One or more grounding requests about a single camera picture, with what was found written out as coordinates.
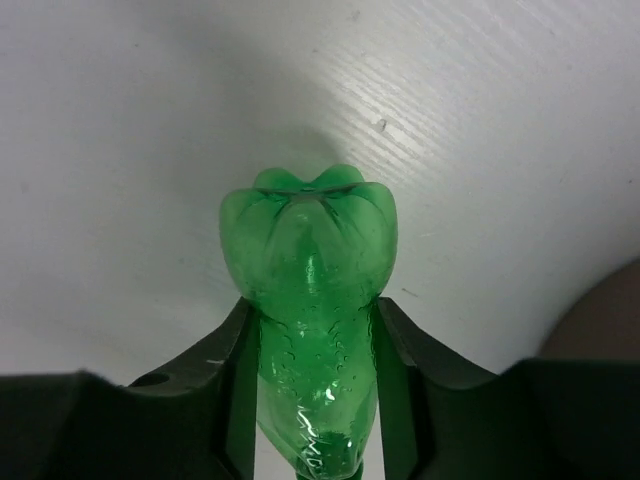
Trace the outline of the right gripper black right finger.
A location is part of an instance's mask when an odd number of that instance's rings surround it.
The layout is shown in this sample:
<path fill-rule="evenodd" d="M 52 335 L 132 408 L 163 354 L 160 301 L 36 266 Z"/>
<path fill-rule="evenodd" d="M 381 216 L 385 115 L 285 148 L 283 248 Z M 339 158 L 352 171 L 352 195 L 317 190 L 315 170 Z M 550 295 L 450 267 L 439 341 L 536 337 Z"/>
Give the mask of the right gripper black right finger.
<path fill-rule="evenodd" d="M 525 359 L 495 374 L 391 299 L 372 317 L 389 479 L 635 479 L 639 366 Z"/>

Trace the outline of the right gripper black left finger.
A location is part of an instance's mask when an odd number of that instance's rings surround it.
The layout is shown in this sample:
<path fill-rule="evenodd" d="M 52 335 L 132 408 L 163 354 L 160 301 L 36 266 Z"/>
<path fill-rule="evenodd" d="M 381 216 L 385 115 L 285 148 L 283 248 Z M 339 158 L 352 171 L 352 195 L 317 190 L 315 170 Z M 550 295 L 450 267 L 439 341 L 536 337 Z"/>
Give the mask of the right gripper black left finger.
<path fill-rule="evenodd" d="M 129 386 L 88 371 L 2 377 L 2 478 L 253 478 L 258 343 L 241 299 Z"/>

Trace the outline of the green plastic bottle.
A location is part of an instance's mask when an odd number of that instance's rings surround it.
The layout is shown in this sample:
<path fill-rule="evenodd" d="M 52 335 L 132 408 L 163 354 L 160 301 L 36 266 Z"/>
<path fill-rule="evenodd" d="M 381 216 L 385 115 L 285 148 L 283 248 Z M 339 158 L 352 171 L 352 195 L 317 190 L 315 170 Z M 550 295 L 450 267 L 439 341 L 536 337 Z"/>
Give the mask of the green plastic bottle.
<path fill-rule="evenodd" d="M 225 196 L 228 271 L 259 324 L 257 422 L 300 479 L 357 479 L 377 405 L 376 302 L 393 271 L 394 197 L 351 165 L 282 168 Z"/>

